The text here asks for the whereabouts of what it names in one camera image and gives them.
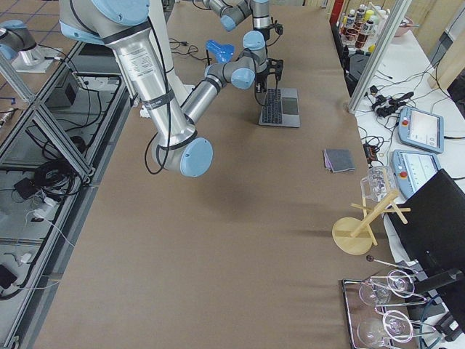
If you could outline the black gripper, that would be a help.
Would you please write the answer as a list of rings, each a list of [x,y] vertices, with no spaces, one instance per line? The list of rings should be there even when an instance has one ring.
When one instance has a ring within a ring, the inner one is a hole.
[[[254,87],[256,93],[259,93],[259,88],[261,92],[265,92],[265,87],[267,86],[268,75],[269,73],[267,71],[256,73],[255,87]]]
[[[270,25],[267,28],[264,29],[264,39],[269,40],[270,39],[270,34],[273,31],[273,26]]]

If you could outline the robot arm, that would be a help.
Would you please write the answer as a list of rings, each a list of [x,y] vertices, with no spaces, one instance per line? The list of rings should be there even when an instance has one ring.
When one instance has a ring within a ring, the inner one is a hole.
[[[270,38],[272,18],[268,0],[242,0],[237,4],[229,4],[222,0],[203,0],[201,3],[219,16],[220,23],[226,31],[234,30],[251,17],[253,30],[260,32],[265,41]]]
[[[268,1],[205,1],[231,31],[247,17],[254,28],[243,37],[238,59],[210,65],[191,92],[173,87],[171,50],[164,49],[166,19],[160,1],[60,1],[60,27],[69,39],[103,45],[113,51],[128,88],[138,97],[157,128],[151,152],[160,168],[199,177],[211,166],[211,143],[195,125],[221,88],[257,86],[268,67],[263,31],[270,26]]]

